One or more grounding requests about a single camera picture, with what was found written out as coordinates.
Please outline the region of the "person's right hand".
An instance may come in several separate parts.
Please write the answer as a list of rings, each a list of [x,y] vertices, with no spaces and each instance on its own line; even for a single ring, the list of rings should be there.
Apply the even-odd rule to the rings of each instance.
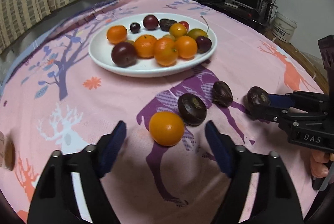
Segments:
[[[312,176],[315,178],[325,178],[329,173],[329,169],[325,164],[329,161],[333,161],[333,154],[312,149],[310,156]]]

